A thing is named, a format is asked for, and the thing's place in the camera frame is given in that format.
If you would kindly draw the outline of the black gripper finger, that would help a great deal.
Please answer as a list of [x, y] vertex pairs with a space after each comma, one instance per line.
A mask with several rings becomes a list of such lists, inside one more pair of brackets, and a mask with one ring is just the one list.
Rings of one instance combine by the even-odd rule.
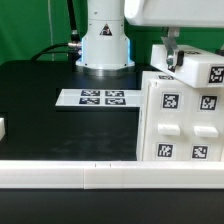
[[161, 39], [166, 48], [166, 64], [172, 72], [183, 65], [184, 51], [178, 48], [176, 39], [179, 37], [178, 27], [163, 27]]

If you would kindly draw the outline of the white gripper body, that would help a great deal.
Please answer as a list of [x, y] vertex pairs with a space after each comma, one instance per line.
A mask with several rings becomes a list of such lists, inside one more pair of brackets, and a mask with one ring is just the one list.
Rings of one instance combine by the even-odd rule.
[[125, 0], [131, 25], [224, 28], [224, 0]]

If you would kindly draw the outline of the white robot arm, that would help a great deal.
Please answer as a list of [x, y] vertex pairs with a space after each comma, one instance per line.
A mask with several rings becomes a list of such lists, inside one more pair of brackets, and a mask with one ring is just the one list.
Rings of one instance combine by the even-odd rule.
[[87, 0], [88, 28], [82, 38], [82, 68], [116, 71], [132, 67], [124, 24], [163, 27], [169, 65], [182, 60], [176, 38], [182, 27], [224, 28], [224, 0]]

